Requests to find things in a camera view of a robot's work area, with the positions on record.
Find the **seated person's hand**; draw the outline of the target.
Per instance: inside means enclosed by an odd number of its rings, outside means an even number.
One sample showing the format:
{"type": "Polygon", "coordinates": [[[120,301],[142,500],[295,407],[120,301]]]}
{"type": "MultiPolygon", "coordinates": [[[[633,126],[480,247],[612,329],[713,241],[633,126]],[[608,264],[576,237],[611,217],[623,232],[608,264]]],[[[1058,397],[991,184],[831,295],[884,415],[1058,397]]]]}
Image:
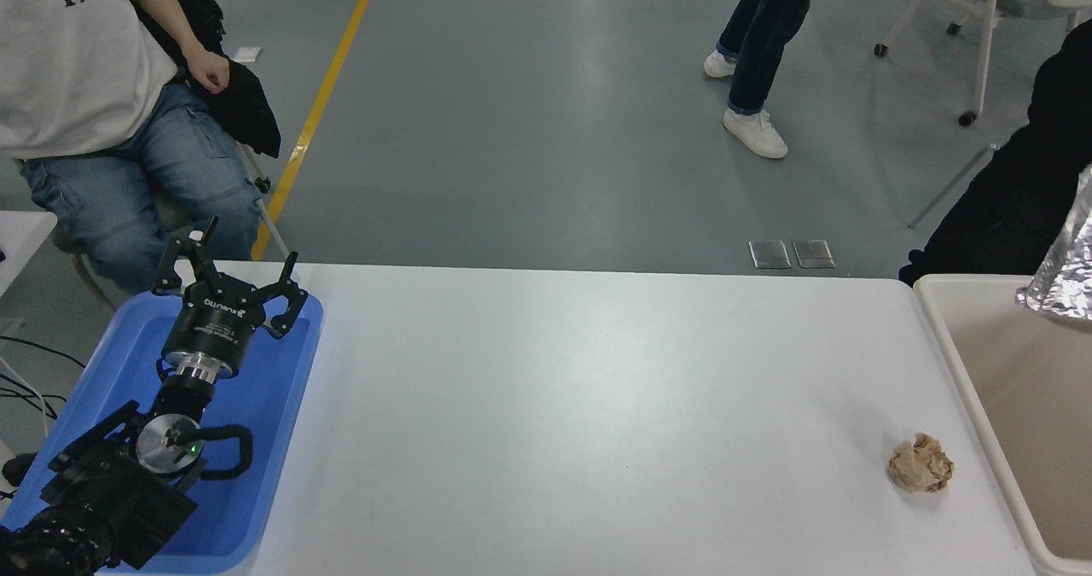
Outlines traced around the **seated person's hand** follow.
{"type": "Polygon", "coordinates": [[[191,77],[207,93],[216,95],[229,86],[230,64],[225,56],[207,51],[197,44],[183,49],[183,59],[191,77]]]}

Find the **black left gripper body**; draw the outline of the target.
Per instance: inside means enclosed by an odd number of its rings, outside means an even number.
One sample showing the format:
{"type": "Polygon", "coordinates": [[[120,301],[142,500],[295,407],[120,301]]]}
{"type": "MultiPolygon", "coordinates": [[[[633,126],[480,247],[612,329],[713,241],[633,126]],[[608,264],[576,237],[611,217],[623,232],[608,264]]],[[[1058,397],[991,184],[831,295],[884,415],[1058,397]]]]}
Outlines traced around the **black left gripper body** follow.
{"type": "Polygon", "coordinates": [[[204,277],[183,291],[181,308],[161,349],[171,367],[183,358],[203,356],[218,362],[219,371],[239,371],[258,326],[264,324],[270,294],[234,277],[204,277]]]}

